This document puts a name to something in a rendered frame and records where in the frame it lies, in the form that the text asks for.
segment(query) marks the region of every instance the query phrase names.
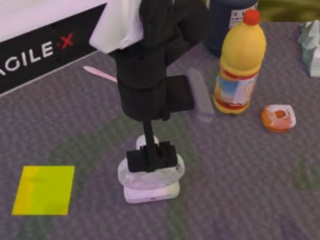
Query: red x logo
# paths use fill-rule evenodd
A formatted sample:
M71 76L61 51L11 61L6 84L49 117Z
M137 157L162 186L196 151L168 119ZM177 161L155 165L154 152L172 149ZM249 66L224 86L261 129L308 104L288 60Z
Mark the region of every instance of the red x logo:
M67 37L64 37L64 36L60 37L60 39L63 41L63 45L61 47L62 49L65 49L68 45L70 45L70 46L74 45L74 43L71 42L71 38L73 37L73 35L74 34L71 32L71 33L69 33L69 35Z

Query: sticky note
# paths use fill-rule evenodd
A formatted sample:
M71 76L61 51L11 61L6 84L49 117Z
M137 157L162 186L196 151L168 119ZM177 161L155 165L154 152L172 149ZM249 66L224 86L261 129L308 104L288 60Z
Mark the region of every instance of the sticky note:
M12 215L67 215L74 166L24 166Z

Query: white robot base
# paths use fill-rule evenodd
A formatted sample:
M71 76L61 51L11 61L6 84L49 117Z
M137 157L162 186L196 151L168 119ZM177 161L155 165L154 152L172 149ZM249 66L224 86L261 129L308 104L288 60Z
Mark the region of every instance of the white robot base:
M159 140L156 137L154 137L154 142L159 144ZM145 136L142 135L136 141L136 149L140 149L140 147L145 144L146 139ZM128 162L124 159L118 167L118 178L123 185L126 202L130 204L140 204L176 198L180 193L179 179L185 173L183 159L179 155L177 155L177 157L177 167L138 174L128 171Z

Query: orange juice bottle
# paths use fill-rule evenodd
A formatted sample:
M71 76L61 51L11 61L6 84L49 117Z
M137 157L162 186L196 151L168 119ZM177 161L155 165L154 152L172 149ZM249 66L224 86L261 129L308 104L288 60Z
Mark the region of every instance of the orange juice bottle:
M259 21L257 10L247 10L224 39L213 101L225 114L241 114L249 107L267 45Z

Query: red bottle cap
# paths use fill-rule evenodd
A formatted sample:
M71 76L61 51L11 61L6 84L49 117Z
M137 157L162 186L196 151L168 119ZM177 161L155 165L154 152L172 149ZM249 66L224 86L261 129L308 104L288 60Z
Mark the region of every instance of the red bottle cap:
M245 11L243 22L247 25L254 26L260 21L260 12L258 10L249 9Z

